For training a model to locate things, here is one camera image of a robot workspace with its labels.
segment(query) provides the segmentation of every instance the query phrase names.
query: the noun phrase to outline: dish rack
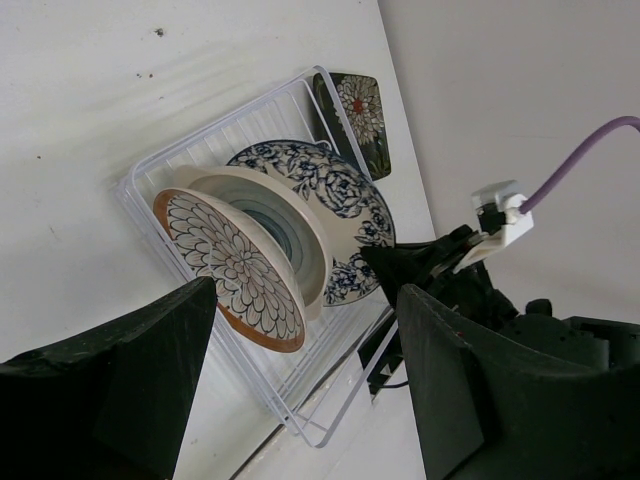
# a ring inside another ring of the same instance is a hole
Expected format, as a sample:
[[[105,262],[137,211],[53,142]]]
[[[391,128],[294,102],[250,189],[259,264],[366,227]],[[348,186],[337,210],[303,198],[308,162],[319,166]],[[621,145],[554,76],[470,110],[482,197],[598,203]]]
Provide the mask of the dish rack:
[[[116,188],[118,199],[148,243],[178,279],[186,282],[194,279],[195,275],[152,213],[151,205],[156,194],[173,186],[173,171],[182,165],[225,165],[240,150],[265,140],[295,139],[322,143],[339,153],[310,86],[316,74],[323,76],[358,164],[368,176],[329,72],[316,66],[140,161],[120,181]],[[335,398],[331,402],[326,399],[336,395],[333,387],[344,381],[344,378],[341,379],[343,372],[332,372],[331,369],[354,344],[358,343],[359,346],[364,342],[368,334],[390,314],[391,309],[380,289],[350,305],[324,307],[318,320],[307,323],[305,343],[295,353],[272,352],[250,342],[237,334],[219,311],[216,313],[212,336],[279,421],[294,435],[301,435],[310,446],[320,448],[333,435],[386,345],[383,342],[377,356],[373,357],[361,378],[355,382],[353,390],[346,398],[339,399],[337,404]],[[392,333],[387,335],[387,343]],[[312,411],[303,413],[305,401],[330,374],[333,383],[325,389]],[[319,408],[320,403],[336,404],[328,416],[326,412],[322,415],[323,420],[319,419],[318,414],[323,410]]]

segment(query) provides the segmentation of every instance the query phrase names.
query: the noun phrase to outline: floral bowl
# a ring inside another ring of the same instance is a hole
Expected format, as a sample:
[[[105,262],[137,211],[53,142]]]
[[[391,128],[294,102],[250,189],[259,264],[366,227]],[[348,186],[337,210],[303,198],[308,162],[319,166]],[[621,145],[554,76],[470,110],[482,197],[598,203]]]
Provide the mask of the floral bowl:
[[[382,195],[336,153],[298,140],[252,145],[228,165],[266,173],[302,198],[324,227],[333,255],[325,305],[344,305],[378,287],[360,254],[364,246],[392,247],[395,229]]]
[[[216,281],[218,306],[232,328],[265,348],[304,343],[304,302],[291,265],[251,217],[208,195],[162,190],[153,212],[197,276]]]
[[[320,220],[304,200],[248,168],[185,165],[176,170],[174,181],[228,203],[264,227],[291,263],[305,302],[305,319],[320,316],[333,257]]]

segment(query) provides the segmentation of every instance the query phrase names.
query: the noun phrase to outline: plate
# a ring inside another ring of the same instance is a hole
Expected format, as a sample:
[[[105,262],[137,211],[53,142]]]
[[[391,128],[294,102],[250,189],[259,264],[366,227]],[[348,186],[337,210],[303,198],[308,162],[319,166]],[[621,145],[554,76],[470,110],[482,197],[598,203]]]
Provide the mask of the plate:
[[[214,196],[246,213],[275,239],[291,263],[307,321],[320,316],[333,257],[329,240],[311,208],[277,180],[240,167],[182,166],[175,182]]]
[[[228,165],[266,173],[302,198],[329,237],[333,267],[325,305],[345,305],[378,287],[360,247],[395,245],[389,208],[376,187],[336,153],[298,140],[271,140],[236,154]]]
[[[195,192],[161,191],[153,212],[196,276],[216,281],[218,306],[231,327],[277,352],[302,346],[304,302],[273,238],[231,205]]]

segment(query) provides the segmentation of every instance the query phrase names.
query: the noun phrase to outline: white table surface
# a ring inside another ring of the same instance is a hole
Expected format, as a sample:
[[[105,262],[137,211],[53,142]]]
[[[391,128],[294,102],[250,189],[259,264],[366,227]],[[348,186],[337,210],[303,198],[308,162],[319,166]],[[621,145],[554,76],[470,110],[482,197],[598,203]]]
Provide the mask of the white table surface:
[[[357,378],[359,359],[351,358],[345,370]],[[402,363],[387,384],[406,380]],[[325,448],[279,432],[237,480],[300,480],[300,472],[304,480],[426,480],[409,387],[381,390],[372,404],[363,385]]]
[[[433,238],[375,0],[0,3],[0,361],[177,287],[111,188],[314,64],[378,79],[393,169],[378,186],[399,241]],[[275,426],[228,365],[206,359],[178,479],[228,478]]]

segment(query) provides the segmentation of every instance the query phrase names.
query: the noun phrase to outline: gray wall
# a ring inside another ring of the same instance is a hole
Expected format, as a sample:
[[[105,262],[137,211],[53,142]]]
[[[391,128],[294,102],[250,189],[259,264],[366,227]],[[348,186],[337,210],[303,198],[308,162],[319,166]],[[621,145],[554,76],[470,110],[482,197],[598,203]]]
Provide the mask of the gray wall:
[[[475,226],[470,193],[525,195],[602,123],[640,116],[640,2],[381,0],[434,225]],[[640,135],[602,141],[488,262],[519,307],[636,321]]]

